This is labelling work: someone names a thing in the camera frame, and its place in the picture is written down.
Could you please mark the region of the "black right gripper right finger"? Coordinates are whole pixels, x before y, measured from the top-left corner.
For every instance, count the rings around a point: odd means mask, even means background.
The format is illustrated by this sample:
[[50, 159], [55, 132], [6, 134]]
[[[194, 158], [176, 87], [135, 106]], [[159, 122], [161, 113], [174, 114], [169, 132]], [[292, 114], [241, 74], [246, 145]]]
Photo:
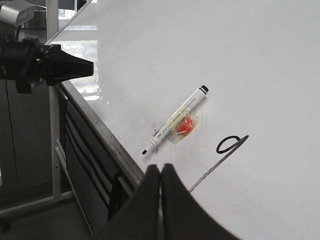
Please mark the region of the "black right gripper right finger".
[[161, 171], [161, 203], [166, 240], [237, 240], [195, 201], [174, 166]]

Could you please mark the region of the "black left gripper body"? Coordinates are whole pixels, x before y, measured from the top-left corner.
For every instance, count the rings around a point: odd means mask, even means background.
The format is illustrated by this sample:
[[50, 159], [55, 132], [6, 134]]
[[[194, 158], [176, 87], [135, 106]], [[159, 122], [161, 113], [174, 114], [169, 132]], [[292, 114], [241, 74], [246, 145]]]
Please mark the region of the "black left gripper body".
[[21, 41], [8, 36], [0, 40], [0, 78], [15, 82], [19, 94], [30, 94], [32, 88], [46, 83], [53, 86], [49, 50], [38, 38]]

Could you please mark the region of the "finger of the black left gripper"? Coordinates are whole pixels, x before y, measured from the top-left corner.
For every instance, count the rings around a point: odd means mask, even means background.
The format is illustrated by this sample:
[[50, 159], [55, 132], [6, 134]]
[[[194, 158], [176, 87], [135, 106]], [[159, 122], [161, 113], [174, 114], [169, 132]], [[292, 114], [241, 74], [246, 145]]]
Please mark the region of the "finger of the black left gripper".
[[64, 52], [58, 44], [50, 45], [43, 57], [44, 79], [48, 86], [64, 81], [90, 77], [94, 63]]

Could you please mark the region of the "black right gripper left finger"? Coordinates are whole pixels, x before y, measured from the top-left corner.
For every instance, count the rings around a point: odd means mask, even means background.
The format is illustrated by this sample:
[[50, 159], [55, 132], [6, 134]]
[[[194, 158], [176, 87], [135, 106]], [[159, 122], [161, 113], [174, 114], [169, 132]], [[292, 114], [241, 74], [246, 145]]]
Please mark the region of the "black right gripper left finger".
[[111, 219], [95, 236], [96, 240], [156, 240], [158, 234], [160, 199], [160, 172], [149, 165], [140, 185]]

